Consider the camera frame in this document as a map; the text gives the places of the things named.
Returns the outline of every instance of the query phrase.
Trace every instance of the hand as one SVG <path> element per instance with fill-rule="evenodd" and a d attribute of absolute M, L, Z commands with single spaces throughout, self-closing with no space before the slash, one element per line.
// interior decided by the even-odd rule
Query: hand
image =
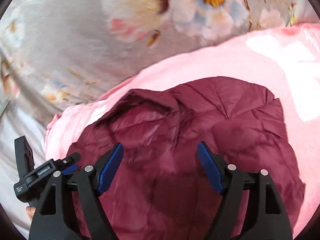
<path fill-rule="evenodd" d="M 26 207 L 26 213 L 30 219 L 30 221 L 32 221 L 33 216 L 35 215 L 36 212 L 36 208 L 35 207 Z"/>

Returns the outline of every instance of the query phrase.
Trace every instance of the pink towel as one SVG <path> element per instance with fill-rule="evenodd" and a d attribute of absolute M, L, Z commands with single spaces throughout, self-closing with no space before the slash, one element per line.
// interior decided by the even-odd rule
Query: pink towel
<path fill-rule="evenodd" d="M 267 87 L 284 109 L 289 143 L 306 183 L 294 236 L 320 203 L 320 25 L 304 24 L 251 32 L 217 47 L 161 61 L 103 95 L 101 101 L 69 107 L 48 125 L 46 158 L 64 158 L 84 128 L 130 89 L 163 91 L 205 77 L 228 76 Z"/>

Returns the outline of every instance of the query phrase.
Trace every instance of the quilted fabric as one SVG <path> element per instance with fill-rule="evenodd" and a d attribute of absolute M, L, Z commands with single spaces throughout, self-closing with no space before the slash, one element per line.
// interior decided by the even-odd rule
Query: quilted fabric
<path fill-rule="evenodd" d="M 130 90 L 83 131 L 68 154 L 79 152 L 83 167 L 116 142 L 123 144 L 124 159 L 100 197 L 119 239 L 195 240 L 204 237 L 221 201 L 196 155 L 201 140 L 243 171 L 267 169 L 294 226 L 304 184 L 280 100 L 256 84 L 212 77 L 163 92 Z M 234 234 L 241 230 L 247 197 Z M 77 199 L 75 208 L 88 235 Z"/>

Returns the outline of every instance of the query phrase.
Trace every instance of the silver screw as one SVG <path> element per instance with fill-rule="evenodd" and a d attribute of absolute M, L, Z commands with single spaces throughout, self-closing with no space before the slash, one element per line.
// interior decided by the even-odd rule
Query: silver screw
<path fill-rule="evenodd" d="M 265 169 L 262 169 L 262 170 L 260 171 L 260 173 L 261 173 L 263 176 L 267 176 L 267 175 L 269 174 L 269 172 L 268 172 L 267 170 L 265 170 Z"/>
<path fill-rule="evenodd" d="M 234 164 L 229 164 L 227 168 L 230 171 L 235 171 L 237 169 L 237 166 L 235 166 Z"/>
<path fill-rule="evenodd" d="M 86 172 L 93 171 L 93 166 L 92 166 L 92 165 L 85 166 L 84 170 L 85 170 Z"/>
<path fill-rule="evenodd" d="M 61 175 L 61 171 L 55 171 L 55 172 L 53 173 L 53 176 L 54 176 L 55 178 L 59 177 L 60 175 Z"/>

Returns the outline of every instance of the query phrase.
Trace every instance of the textured blue pad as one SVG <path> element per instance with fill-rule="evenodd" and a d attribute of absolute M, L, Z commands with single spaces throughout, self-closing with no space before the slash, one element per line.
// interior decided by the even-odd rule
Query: textured blue pad
<path fill-rule="evenodd" d="M 123 146 L 118 144 L 116 149 L 113 151 L 108 162 L 99 174 L 97 193 L 102 195 L 102 193 L 109 190 L 111 182 L 116 175 L 116 172 L 120 166 L 123 158 Z"/>
<path fill-rule="evenodd" d="M 72 174 L 72 173 L 76 172 L 77 169 L 78 169 L 78 165 L 73 164 L 73 165 L 71 165 L 70 167 L 64 169 L 64 170 L 62 171 L 62 174 L 63 174 L 63 175 Z"/>
<path fill-rule="evenodd" d="M 202 142 L 198 143 L 198 157 L 213 189 L 220 194 L 224 191 L 219 168 Z"/>

